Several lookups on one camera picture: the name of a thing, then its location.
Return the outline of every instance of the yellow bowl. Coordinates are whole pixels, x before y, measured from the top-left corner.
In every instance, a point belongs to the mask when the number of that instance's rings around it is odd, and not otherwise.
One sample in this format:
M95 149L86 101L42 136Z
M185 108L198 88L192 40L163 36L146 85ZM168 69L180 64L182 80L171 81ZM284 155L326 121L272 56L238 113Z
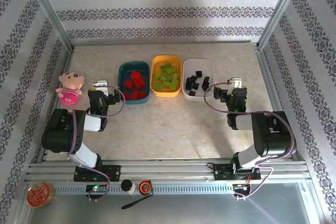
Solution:
M162 86L162 91L155 90L155 84L161 81L155 79L155 75L157 73L162 73L160 66L170 63L173 67L178 68L178 75L179 75L179 84L176 87L175 91ZM182 61L178 56L175 55L159 55L156 56L152 60L152 67L151 67L151 90L157 97L175 97L179 94L179 91L182 88Z

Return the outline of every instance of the round lid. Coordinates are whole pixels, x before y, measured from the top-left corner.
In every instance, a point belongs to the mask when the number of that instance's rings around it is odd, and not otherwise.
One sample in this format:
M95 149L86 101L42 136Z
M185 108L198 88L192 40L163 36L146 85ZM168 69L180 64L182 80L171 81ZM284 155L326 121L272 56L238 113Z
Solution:
M125 179L123 182L121 182L121 189L123 191L131 190L132 186L133 186L133 183L129 179Z
M28 190L27 203L31 207L41 207L49 202L51 195L51 186L48 183L40 182Z

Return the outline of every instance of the white bowl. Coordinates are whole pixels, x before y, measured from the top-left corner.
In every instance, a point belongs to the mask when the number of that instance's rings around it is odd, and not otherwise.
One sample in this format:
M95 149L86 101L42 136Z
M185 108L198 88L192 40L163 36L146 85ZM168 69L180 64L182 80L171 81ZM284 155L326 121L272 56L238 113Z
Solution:
M196 92L195 96L189 95L190 90L185 90L185 83L188 77L195 76L196 71L202 71L202 77L197 78L195 81L199 84L198 89L192 89ZM188 59L183 64L183 83L182 83L182 92L184 97L189 101L202 102L204 101L204 91L202 89L202 84L204 78L209 76L209 86L214 84L215 70L214 65L211 61L205 59ZM206 94L206 100L208 100L213 95L213 92L210 90Z

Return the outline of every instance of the plastic bowl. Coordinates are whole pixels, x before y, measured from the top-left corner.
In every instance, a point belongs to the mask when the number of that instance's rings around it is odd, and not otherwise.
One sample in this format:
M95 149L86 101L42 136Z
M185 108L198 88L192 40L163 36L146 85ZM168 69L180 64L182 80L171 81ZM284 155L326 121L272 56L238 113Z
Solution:
M132 90L129 90L124 86L124 82L126 80L131 80L131 73L133 71L137 71L141 74L143 77L143 80L145 81L146 85L144 88L142 88L140 91L146 92L147 96L144 99L139 100L127 100L126 104L143 104L148 101L149 99L149 65L144 61L132 61L132 62L126 62L119 68L119 74L118 74L118 86L120 87L121 92L128 92L130 95L132 94L133 90L136 90L134 87Z
M178 68L179 75L179 84L176 87L176 90L173 91L165 86L162 86L162 91L155 90L155 84L161 81L155 79L157 73L162 73L160 66L170 63L173 67ZM179 94L179 91L182 88L182 61L178 56L175 55L159 55L156 56L152 61L151 67L151 90L157 97L175 97Z
M195 96L189 95L190 90L185 90L185 83L187 78L196 75L196 71L202 71L202 77L198 78L195 82L199 84L198 89L192 89L196 92ZM184 97L189 101L202 102L204 101L204 91L202 84L204 77L209 76L209 86L214 84L215 70L211 61L205 59L188 59L183 64L183 88L182 92ZM208 100L213 93L208 91L206 94L206 100Z

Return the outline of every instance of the stuffed doll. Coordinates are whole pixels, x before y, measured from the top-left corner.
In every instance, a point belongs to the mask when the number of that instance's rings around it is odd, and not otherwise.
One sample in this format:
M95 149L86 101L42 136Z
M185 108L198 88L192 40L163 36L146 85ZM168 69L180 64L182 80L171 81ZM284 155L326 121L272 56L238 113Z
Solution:
M60 102L65 105L76 103L78 95L82 94L80 88L84 85L84 76L74 72L67 72L58 77L58 80L63 85L63 88L56 89Z

